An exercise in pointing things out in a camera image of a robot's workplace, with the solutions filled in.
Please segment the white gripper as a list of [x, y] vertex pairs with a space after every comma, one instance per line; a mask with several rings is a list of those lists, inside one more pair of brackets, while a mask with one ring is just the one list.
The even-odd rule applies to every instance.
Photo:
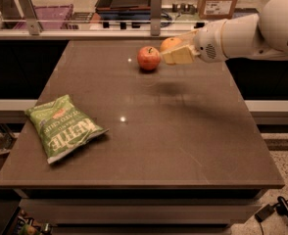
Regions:
[[205, 24], [199, 29], [180, 34], [177, 38], [181, 44], [189, 44], [161, 53], [163, 61], [168, 65], [187, 65], [199, 56], [207, 63], [224, 62], [227, 60], [222, 47], [222, 31], [226, 20]]

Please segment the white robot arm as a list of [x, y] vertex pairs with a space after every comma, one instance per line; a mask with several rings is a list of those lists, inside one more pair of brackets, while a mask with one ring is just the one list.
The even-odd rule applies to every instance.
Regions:
[[206, 23], [179, 36], [161, 53], [168, 65], [207, 63], [234, 58], [288, 60], [288, 0], [270, 0], [260, 13]]

